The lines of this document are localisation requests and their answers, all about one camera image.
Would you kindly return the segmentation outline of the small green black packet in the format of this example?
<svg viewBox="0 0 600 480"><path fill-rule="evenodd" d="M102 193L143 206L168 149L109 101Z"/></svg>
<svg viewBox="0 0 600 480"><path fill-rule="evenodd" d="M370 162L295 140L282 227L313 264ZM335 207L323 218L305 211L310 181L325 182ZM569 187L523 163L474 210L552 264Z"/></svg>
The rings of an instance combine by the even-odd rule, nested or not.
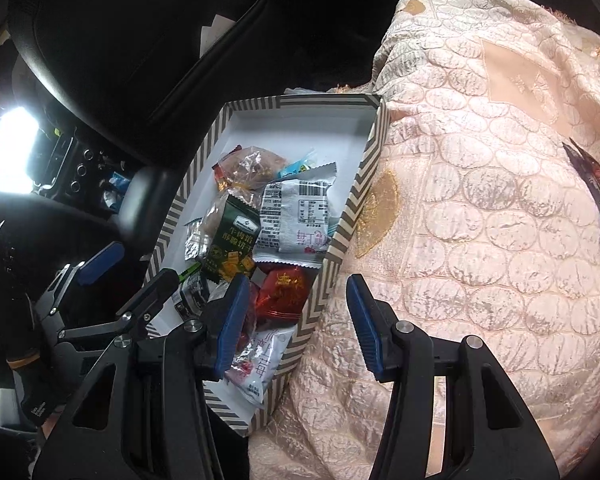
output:
<svg viewBox="0 0 600 480"><path fill-rule="evenodd" d="M201 316L209 296L209 285L202 272L202 264L195 262L178 274L178 289L171 299L178 315L183 321L188 321Z"/></svg>

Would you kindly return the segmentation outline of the dark green snack packet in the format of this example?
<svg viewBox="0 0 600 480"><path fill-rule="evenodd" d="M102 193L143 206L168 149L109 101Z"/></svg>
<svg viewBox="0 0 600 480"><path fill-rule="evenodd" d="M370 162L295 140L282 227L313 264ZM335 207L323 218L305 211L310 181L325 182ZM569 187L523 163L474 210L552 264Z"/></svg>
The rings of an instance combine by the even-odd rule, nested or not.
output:
<svg viewBox="0 0 600 480"><path fill-rule="evenodd" d="M238 197L227 196L204 256L207 274L226 282L236 274L250 276L254 269L252 251L260 229L259 211Z"/></svg>

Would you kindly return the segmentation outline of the red candy wrapper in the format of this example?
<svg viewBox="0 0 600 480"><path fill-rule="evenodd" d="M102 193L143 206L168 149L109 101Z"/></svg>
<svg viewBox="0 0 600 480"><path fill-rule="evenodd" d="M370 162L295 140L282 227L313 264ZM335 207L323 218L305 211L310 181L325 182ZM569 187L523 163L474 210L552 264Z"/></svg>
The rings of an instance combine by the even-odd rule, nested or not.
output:
<svg viewBox="0 0 600 480"><path fill-rule="evenodd" d="M252 274L257 295L253 310L257 323L297 323L311 289L310 274L301 266L262 263Z"/></svg>

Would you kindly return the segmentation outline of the white barcode snack packet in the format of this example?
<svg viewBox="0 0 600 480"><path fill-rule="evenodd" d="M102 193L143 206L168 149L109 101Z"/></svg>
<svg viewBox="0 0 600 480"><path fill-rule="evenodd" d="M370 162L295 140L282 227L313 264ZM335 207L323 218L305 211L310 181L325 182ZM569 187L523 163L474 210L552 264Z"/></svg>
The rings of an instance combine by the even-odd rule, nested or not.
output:
<svg viewBox="0 0 600 480"><path fill-rule="evenodd" d="M328 192L336 177L337 165L330 162L265 185L252 251L256 263L321 266L332 239Z"/></svg>

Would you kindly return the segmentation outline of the zip bag of nuts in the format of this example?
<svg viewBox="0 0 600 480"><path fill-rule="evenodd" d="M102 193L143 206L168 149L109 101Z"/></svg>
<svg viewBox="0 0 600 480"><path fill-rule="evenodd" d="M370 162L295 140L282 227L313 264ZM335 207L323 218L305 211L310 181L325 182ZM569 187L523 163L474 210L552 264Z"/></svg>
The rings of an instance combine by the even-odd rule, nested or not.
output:
<svg viewBox="0 0 600 480"><path fill-rule="evenodd" d="M194 219L186 224L184 244L186 261L201 261L208 254L213 237L218 232L227 199L227 192L221 194L202 218Z"/></svg>

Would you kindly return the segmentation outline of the clear bag of brown snacks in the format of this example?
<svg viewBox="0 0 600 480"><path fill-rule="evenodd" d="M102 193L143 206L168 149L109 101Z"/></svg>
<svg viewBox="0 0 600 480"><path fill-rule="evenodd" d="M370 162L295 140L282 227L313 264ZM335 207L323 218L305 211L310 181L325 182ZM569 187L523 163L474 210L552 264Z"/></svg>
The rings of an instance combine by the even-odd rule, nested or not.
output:
<svg viewBox="0 0 600 480"><path fill-rule="evenodd" d="M286 165L286 158L265 148L237 145L213 165L212 170L220 192L227 188L257 191L275 180Z"/></svg>

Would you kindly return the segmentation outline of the white pink snack packet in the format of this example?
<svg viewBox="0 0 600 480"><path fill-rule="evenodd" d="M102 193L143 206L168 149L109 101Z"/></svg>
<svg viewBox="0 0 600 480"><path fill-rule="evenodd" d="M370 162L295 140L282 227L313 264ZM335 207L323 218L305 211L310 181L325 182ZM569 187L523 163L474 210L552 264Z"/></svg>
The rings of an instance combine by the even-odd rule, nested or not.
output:
<svg viewBox="0 0 600 480"><path fill-rule="evenodd" d="M225 378L251 404L263 405L270 384L296 326L256 330L248 344L234 356Z"/></svg>

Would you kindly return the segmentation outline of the striped cardboard box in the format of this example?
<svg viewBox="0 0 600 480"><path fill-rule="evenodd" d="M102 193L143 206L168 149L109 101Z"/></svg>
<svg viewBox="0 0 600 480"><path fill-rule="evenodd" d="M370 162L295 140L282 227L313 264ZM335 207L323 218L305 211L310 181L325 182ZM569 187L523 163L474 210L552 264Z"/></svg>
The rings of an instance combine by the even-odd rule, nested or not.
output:
<svg viewBox="0 0 600 480"><path fill-rule="evenodd" d="M148 280L162 268L184 271L186 222L211 206L215 188L212 167L236 145L267 148L291 162L314 151L337 167L329 191L339 218L336 231L263 402L252 405L226 380L204 385L208 407L242 437L265 427L272 418L327 306L370 190L387 128L385 103L372 94L296 94L229 102L219 111L186 169L149 259Z"/></svg>

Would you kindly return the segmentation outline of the black car seat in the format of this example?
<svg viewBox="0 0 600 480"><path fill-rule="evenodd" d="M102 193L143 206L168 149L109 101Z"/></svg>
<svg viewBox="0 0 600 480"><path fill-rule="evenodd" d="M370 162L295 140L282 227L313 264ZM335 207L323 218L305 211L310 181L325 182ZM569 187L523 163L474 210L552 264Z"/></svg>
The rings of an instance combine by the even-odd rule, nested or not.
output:
<svg viewBox="0 0 600 480"><path fill-rule="evenodd" d="M600 33L600 0L536 1ZM201 27L215 14L236 24L201 58ZM155 249L184 165L221 102L321 78L318 49L369 30L370 12L350 13L341 0L9 0L8 24L17 53L80 144L140 168L116 228L69 203L66 181L47 198L0 193L0 221L24 222L20 247L41 273L62 255L123 245L126 256L102 290L108 323L143 288L142 255ZM83 376L114 338L50 344Z"/></svg>

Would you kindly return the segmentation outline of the peach embroidered fringed cloth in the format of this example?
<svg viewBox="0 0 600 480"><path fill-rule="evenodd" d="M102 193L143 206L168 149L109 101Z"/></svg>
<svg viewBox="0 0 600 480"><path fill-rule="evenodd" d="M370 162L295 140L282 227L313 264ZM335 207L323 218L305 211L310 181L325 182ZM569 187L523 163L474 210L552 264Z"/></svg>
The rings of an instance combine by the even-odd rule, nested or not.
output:
<svg viewBox="0 0 600 480"><path fill-rule="evenodd" d="M377 174L251 477L370 474L391 389L353 273L431 336L480 336L572 471L600 434L600 213L564 146L600 163L600 35L530 0L400 0L368 88L390 115Z"/></svg>

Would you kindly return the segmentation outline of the blue candy in box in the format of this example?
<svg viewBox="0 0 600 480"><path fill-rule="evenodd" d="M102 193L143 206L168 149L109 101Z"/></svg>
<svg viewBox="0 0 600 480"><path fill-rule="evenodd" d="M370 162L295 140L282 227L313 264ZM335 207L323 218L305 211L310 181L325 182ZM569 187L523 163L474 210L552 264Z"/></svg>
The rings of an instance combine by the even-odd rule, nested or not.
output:
<svg viewBox="0 0 600 480"><path fill-rule="evenodd" d="M284 177L294 176L295 174L301 174L302 172L313 169L316 166L316 151L311 150L304 154L299 159L291 162L290 164L283 167L277 173L279 179Z"/></svg>

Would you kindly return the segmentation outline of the white paper sheet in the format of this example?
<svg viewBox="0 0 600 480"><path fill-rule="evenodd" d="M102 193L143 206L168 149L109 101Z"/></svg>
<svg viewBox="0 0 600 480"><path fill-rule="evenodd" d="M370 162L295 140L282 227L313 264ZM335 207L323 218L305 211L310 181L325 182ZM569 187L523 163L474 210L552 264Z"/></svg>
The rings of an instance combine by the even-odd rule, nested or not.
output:
<svg viewBox="0 0 600 480"><path fill-rule="evenodd" d="M201 27L199 56L202 58L235 24L234 20L215 14L210 25Z"/></svg>

